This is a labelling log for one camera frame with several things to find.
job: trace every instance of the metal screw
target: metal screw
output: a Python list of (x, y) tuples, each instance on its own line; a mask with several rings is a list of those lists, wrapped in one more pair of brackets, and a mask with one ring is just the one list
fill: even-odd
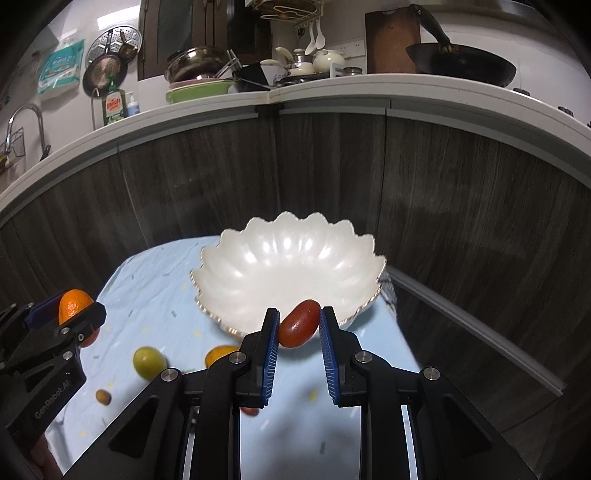
[(439, 370), (435, 367), (427, 367), (423, 370), (423, 375), (427, 380), (437, 380), (441, 376), (441, 373), (439, 373)]
[(360, 364), (366, 364), (368, 362), (371, 362), (371, 360), (374, 358), (374, 356), (369, 353), (366, 352), (365, 350), (360, 350), (359, 352), (357, 352), (355, 354), (355, 359), (360, 363)]
[(232, 352), (228, 358), (233, 364), (241, 364), (246, 360), (246, 354), (243, 352)]
[(160, 374), (160, 378), (165, 382), (172, 382), (172, 380), (176, 380), (178, 377), (178, 370), (174, 368), (167, 368)]

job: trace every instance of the white bowl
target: white bowl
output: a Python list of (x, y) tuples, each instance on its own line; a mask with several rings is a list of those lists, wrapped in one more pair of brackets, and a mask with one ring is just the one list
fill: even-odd
[(321, 213), (300, 220), (290, 212), (224, 230), (218, 245), (203, 247), (201, 262), (191, 270), (195, 302), (237, 338), (260, 330), (268, 307), (283, 319), (306, 299), (333, 307), (345, 327), (379, 295), (386, 266), (373, 236), (355, 235), (348, 220), (328, 223)]

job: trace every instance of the plastic bag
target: plastic bag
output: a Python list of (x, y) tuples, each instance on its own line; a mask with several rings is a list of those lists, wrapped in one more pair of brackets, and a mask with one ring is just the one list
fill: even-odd
[(83, 55), (84, 40), (68, 38), (47, 57), (37, 83), (37, 93), (42, 100), (78, 88)]

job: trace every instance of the frying pan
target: frying pan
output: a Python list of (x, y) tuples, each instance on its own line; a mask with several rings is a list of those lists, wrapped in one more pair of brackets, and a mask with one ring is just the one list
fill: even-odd
[(408, 56), (423, 73), (445, 75), (506, 87), (517, 69), (508, 60), (479, 48), (454, 45), (441, 25), (421, 5), (410, 5), (417, 20), (437, 43), (417, 43), (406, 48)]
[(105, 52), (88, 65), (82, 77), (82, 88), (91, 97), (95, 89), (98, 90), (101, 97), (109, 93), (109, 85), (111, 84), (109, 77), (113, 76), (115, 86), (119, 87), (127, 75), (127, 62), (119, 54), (111, 52), (112, 38), (113, 29), (111, 28), (107, 35)]

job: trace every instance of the stainless steel bowl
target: stainless steel bowl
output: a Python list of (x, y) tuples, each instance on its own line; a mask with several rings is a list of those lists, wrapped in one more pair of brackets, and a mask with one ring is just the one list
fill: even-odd
[(168, 57), (164, 78), (168, 83), (192, 80), (197, 75), (215, 75), (230, 60), (228, 52), (217, 47), (195, 47)]

